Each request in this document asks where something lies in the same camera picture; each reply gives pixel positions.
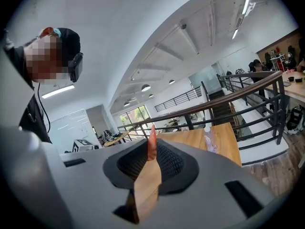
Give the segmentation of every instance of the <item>wooden floor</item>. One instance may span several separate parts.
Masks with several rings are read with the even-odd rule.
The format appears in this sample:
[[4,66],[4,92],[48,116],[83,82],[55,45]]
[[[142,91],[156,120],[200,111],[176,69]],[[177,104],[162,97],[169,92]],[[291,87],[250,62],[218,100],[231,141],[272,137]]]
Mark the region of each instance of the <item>wooden floor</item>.
[[289,148],[286,153],[267,161],[243,166],[279,196],[291,190],[298,180],[298,164],[305,153],[305,130],[297,135],[283,134]]

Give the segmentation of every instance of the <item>plastic water bottle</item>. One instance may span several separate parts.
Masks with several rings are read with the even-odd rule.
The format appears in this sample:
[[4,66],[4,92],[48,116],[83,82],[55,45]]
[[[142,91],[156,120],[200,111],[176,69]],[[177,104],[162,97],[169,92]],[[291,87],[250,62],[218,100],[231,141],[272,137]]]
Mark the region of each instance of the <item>plastic water bottle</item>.
[[214,143],[214,137],[210,127],[204,128],[204,139],[209,152],[217,154],[217,146]]

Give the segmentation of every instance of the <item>cable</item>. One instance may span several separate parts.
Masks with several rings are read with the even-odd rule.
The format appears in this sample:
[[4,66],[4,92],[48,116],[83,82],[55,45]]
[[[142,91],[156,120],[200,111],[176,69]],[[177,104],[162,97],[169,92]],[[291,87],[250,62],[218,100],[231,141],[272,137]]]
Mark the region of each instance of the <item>cable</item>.
[[47,115],[47,112],[46,112],[46,110],[44,109],[44,107],[43,107],[43,105],[42,105],[42,102],[41,102],[41,100],[40,100],[39,89],[40,89],[40,83],[39,83],[39,85],[38,85],[37,95],[38,95],[38,99],[39,99],[40,105],[42,106],[42,109],[43,109],[43,111],[45,112],[45,114],[46,114],[46,116],[47,116],[47,119],[48,119],[48,122],[49,122],[49,130],[48,130],[48,133],[49,133],[50,128],[51,128],[51,123],[50,123],[49,117],[48,117],[48,115]]

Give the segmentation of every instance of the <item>window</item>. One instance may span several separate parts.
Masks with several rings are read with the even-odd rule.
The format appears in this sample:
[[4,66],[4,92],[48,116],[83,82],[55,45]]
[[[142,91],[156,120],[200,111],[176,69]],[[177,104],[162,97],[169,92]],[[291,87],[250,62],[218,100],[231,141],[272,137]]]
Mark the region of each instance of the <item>window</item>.
[[[128,111],[128,112],[120,115],[120,119],[121,119],[123,125],[137,123],[137,122],[146,120],[148,118],[150,118],[150,117],[149,117],[149,114],[144,105],[142,105],[138,108],[132,109],[131,111]],[[152,123],[148,123],[148,124],[143,124],[142,127],[143,127],[143,129],[149,129],[152,127],[152,125],[153,125]],[[145,133],[147,135],[149,135],[150,131],[145,130]],[[130,135],[144,135],[144,133],[142,132],[141,127],[138,127],[135,131],[131,131]]]

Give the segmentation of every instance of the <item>vr headset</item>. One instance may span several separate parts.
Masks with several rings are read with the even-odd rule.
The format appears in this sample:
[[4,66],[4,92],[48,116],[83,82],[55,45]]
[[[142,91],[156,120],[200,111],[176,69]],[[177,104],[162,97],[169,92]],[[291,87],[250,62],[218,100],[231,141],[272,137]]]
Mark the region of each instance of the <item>vr headset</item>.
[[82,72],[82,56],[83,53],[79,52],[75,55],[74,59],[71,61],[71,63],[68,66],[68,73],[70,76],[70,80],[72,82],[77,82],[78,78],[81,75]]

